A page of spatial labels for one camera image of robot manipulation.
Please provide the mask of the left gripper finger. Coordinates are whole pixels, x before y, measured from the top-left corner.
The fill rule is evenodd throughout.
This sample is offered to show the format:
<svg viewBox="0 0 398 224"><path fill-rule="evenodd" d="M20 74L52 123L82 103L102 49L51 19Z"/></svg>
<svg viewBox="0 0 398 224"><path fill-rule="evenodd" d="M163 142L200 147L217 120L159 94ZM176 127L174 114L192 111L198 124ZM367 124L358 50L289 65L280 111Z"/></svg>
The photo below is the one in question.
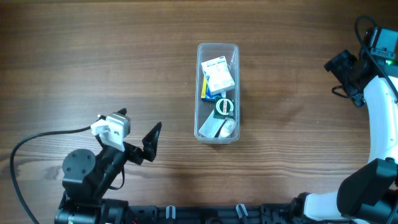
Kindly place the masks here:
<svg viewBox="0 0 398 224"><path fill-rule="evenodd" d="M107 146L123 146L127 136L127 109L123 108L108 116L99 115L96 122L96 135Z"/></svg>
<svg viewBox="0 0 398 224"><path fill-rule="evenodd" d="M157 155L157 146L162 123L158 122L142 139L143 143L143 158L147 161L153 162Z"/></svg>

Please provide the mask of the white green slim box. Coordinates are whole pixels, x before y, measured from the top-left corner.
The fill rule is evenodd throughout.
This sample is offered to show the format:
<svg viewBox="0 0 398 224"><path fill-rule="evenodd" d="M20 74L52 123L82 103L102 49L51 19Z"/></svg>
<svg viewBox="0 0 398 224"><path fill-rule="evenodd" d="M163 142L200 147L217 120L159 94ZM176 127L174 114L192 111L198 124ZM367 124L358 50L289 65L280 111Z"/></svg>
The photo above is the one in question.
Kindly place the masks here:
<svg viewBox="0 0 398 224"><path fill-rule="evenodd" d="M219 119L214 117L215 112L212 111L207 117L206 121L203 123L198 133L204 138L214 138L220 128L222 127L225 119Z"/></svg>

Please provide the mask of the blue yellow lozenge box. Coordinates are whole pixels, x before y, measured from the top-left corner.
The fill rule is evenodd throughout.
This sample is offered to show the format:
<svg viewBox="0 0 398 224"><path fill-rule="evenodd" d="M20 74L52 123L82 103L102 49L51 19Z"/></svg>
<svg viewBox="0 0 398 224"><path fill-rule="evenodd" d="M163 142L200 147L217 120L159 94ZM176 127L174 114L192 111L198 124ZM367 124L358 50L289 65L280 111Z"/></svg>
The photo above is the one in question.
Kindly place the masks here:
<svg viewBox="0 0 398 224"><path fill-rule="evenodd" d="M206 102L215 102L216 97L225 97L226 92L221 92L216 95L212 95L211 91L209 89L209 86L207 84L207 79L206 77L203 77L203 84L202 84L202 89L201 89L201 100L206 101Z"/></svg>

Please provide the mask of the green Zam-Buk box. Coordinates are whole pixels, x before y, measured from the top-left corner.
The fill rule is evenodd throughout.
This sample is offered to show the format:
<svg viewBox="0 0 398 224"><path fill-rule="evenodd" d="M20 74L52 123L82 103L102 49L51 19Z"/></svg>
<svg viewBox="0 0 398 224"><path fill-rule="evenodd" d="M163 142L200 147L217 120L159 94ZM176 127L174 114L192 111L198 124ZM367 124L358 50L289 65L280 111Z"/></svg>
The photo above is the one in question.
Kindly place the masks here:
<svg viewBox="0 0 398 224"><path fill-rule="evenodd" d="M216 119L234 118L235 102L229 98L216 97L213 111Z"/></svg>

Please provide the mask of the white blue medicine box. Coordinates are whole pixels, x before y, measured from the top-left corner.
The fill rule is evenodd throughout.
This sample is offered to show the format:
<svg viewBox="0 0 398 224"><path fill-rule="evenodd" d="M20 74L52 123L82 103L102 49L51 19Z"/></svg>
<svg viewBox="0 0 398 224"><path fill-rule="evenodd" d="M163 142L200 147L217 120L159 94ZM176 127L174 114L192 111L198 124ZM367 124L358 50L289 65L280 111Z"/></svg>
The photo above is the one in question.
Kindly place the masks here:
<svg viewBox="0 0 398 224"><path fill-rule="evenodd" d="M201 63L206 82L212 95L235 88L226 57L221 56Z"/></svg>

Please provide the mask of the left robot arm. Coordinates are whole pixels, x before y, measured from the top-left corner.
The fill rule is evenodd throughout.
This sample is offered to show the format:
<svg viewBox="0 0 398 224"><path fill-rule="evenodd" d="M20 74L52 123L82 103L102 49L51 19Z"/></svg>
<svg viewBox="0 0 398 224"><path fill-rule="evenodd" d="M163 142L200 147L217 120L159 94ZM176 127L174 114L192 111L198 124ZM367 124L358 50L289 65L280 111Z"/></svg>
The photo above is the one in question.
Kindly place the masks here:
<svg viewBox="0 0 398 224"><path fill-rule="evenodd" d="M124 165L132 162L152 162L162 128L157 123L142 139L143 147L125 142L131 120L125 108L107 116L99 115L90 127L101 146L99 154L88 149L76 149L63 161L62 200L55 223L138 223L137 215L127 201L105 199L107 190L114 190L113 181L124 175Z"/></svg>

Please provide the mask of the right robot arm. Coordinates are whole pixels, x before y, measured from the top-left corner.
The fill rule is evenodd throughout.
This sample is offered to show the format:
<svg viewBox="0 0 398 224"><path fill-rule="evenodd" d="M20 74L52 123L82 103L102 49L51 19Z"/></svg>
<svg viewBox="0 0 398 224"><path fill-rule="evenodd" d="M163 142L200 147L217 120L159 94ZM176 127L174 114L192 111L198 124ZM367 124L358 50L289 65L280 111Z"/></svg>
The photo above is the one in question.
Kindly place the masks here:
<svg viewBox="0 0 398 224"><path fill-rule="evenodd" d="M397 31L375 25L359 37L358 56L345 50L324 65L343 90L341 97L369 114L368 163L336 192L302 193L288 219L303 223L397 223Z"/></svg>

